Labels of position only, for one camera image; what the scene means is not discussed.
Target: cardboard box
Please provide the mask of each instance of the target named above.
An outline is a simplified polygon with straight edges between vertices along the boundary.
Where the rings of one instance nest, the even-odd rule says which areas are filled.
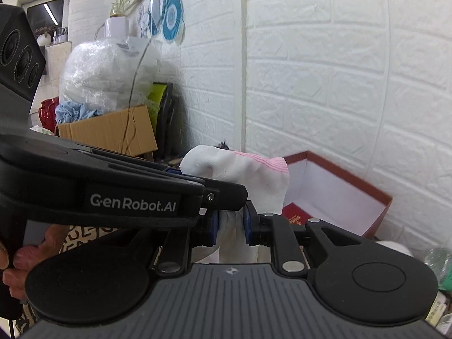
[[[123,142],[127,112],[128,109],[125,109],[87,120],[58,125],[56,135],[77,143],[132,156],[157,150],[149,112],[145,105],[130,109],[129,125],[126,139]]]
[[[290,181],[282,213],[291,223],[319,218],[364,237],[377,232],[392,197],[310,151],[284,157]]]

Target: blue paper fan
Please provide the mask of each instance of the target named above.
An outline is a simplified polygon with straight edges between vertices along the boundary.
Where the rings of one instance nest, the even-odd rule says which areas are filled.
[[[184,8],[182,0],[168,0],[162,24],[163,37],[167,42],[174,42],[182,24]]]
[[[149,14],[149,30],[151,31],[152,36],[159,34],[159,28],[155,25],[155,21],[152,19],[151,14]]]
[[[165,19],[165,13],[166,13],[166,0],[163,0],[163,6],[162,6],[162,15],[160,16],[160,24],[163,24],[163,20]]]

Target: pink stripe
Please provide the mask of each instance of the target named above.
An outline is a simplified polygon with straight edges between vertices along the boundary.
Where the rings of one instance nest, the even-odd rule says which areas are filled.
[[[283,173],[289,173],[289,170],[287,168],[287,164],[286,164],[286,161],[284,160],[284,158],[277,157],[277,158],[267,159],[267,158],[261,157],[260,155],[257,155],[257,154],[242,153],[242,152],[236,152],[236,151],[234,153],[237,155],[242,155],[244,157],[251,158],[259,163],[262,163],[265,166],[267,166],[268,168],[270,168],[271,170],[275,170],[275,171],[283,172]]]

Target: paper fan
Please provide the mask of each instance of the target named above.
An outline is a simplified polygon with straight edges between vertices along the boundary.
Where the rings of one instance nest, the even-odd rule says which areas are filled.
[[[182,41],[184,40],[184,36],[185,36],[185,23],[182,20],[182,24],[180,25],[179,32],[177,33],[174,43],[180,46],[182,44]]]
[[[149,31],[151,32],[153,37],[159,34],[159,28],[157,27],[154,19],[152,19],[151,16],[149,16]]]
[[[163,37],[169,43],[174,42],[182,25],[184,8],[182,0],[168,0],[166,3],[166,13],[162,24]]]

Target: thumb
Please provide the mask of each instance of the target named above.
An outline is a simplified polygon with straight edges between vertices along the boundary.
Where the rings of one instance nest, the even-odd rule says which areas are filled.
[[[38,247],[24,246],[15,253],[13,264],[16,269],[30,271],[46,258]]]
[[[51,225],[46,231],[44,242],[38,247],[42,253],[42,257],[46,259],[57,255],[68,233],[69,226],[67,225]]]
[[[5,245],[0,242],[0,270],[5,270],[10,264],[10,256],[6,251]]]

